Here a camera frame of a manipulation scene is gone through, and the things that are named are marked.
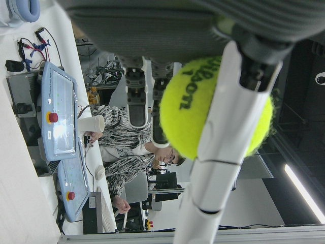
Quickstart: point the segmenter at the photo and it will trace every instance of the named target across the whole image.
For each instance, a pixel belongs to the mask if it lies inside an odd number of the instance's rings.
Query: ceiling light
[[[284,167],[285,172],[288,174],[289,178],[291,181],[294,183],[300,194],[303,196],[311,210],[314,212],[316,217],[319,219],[319,221],[322,224],[325,224],[325,216],[324,214],[320,211],[319,207],[315,203],[315,201],[311,198],[309,193],[307,192],[306,188],[301,184],[300,180],[297,178],[295,173],[291,170],[291,168],[286,164]]]

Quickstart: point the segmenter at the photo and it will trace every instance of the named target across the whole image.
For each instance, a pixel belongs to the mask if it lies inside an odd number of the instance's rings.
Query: person
[[[152,143],[150,123],[142,128],[132,127],[124,110],[101,106],[94,109],[92,115],[104,117],[104,131],[92,132],[90,143],[99,141],[112,205],[121,214],[130,209],[128,202],[120,197],[125,183],[145,171],[152,162],[159,168],[159,162],[179,166],[185,161],[171,146],[158,148]]]

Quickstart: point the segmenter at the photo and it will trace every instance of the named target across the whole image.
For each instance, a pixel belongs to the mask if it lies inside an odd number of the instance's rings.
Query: tennis ball
[[[221,56],[186,64],[169,82],[160,103],[160,125],[171,145],[194,160],[217,83]],[[257,149],[269,131],[273,115],[268,98],[246,155]]]

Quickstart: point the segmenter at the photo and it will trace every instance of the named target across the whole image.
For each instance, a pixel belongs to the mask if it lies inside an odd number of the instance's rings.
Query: desk
[[[12,101],[6,77],[13,73],[7,72],[5,62],[7,59],[20,60],[16,42],[25,37],[38,43],[34,31],[40,27],[46,27],[57,42],[65,71],[77,80],[77,104],[83,107],[88,104],[71,23],[65,12],[56,3],[51,0],[41,0],[40,2],[41,16],[37,22],[25,23],[22,27],[5,33],[0,30],[2,57],[0,66],[0,114],[2,115],[0,128],[3,137],[0,142],[2,155],[0,163],[1,243],[57,243],[60,237],[55,223],[57,200],[52,177],[37,177],[16,116],[11,108]],[[53,41],[46,32],[41,35],[44,39],[50,40],[51,62],[59,66],[59,58]],[[31,66],[41,60],[37,53],[32,59],[34,62]],[[87,116],[91,116],[89,109],[82,114],[82,117]],[[102,165],[98,143],[95,143],[94,147],[88,151],[87,165],[93,174],[96,167]],[[89,173],[88,179],[92,188],[92,177]],[[98,186],[102,189],[110,215],[114,219],[106,179],[95,180],[94,188],[96,189]],[[82,234],[82,222],[65,223],[63,229],[66,234]]]

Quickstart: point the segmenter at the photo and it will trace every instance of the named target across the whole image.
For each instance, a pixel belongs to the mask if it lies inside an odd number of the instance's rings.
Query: paper cup
[[[101,115],[78,119],[79,131],[103,132],[104,128],[105,128],[104,117]]]

